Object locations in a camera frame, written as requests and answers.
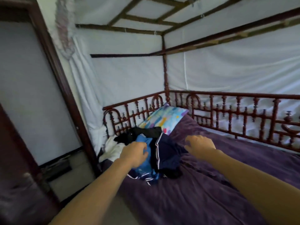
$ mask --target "colorful pillow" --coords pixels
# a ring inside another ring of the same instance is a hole
[[[166,104],[154,111],[139,127],[148,129],[160,126],[163,133],[169,135],[187,112],[187,109]]]

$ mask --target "purple bedsheet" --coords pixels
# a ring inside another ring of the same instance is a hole
[[[185,115],[171,137],[184,145],[187,135],[211,138],[217,149],[300,188],[300,158],[267,146],[207,132]],[[183,176],[161,178],[156,185],[125,178],[119,193],[141,224],[266,224],[259,212],[207,162],[182,157]]]

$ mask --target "hand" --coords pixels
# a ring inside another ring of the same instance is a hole
[[[197,159],[204,159],[206,151],[216,149],[211,139],[201,135],[187,136],[185,142],[190,143],[190,146],[185,145],[185,149]]]
[[[120,159],[128,162],[131,168],[137,168],[148,157],[148,152],[144,153],[144,149],[147,148],[145,142],[132,142],[125,146],[120,154]]]

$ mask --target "forearm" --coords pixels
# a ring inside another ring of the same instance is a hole
[[[111,167],[79,193],[50,225],[100,224],[131,166],[117,159]]]
[[[204,151],[202,159],[222,173],[269,224],[299,224],[299,189],[239,162],[220,150]]]

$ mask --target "bed post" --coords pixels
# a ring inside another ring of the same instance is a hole
[[[163,51],[166,50],[165,45],[165,38],[162,35],[162,45],[163,45]],[[166,95],[166,101],[169,105],[170,104],[170,89],[169,89],[169,83],[168,83],[168,74],[167,74],[167,54],[163,54],[163,72],[164,72],[164,85],[165,85],[165,95]]]

